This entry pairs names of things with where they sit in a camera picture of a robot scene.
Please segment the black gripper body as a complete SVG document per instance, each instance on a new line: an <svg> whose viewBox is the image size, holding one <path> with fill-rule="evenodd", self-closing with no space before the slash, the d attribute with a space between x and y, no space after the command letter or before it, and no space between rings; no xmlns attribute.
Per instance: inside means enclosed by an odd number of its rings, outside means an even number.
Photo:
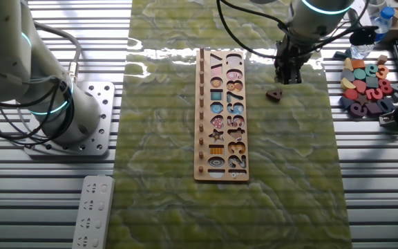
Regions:
<svg viewBox="0 0 398 249"><path fill-rule="evenodd" d="M300 70L305 63L305 55L301 55L301 48L293 44L289 37L284 37L276 43L277 58L274 65L276 70L296 69Z"/></svg>

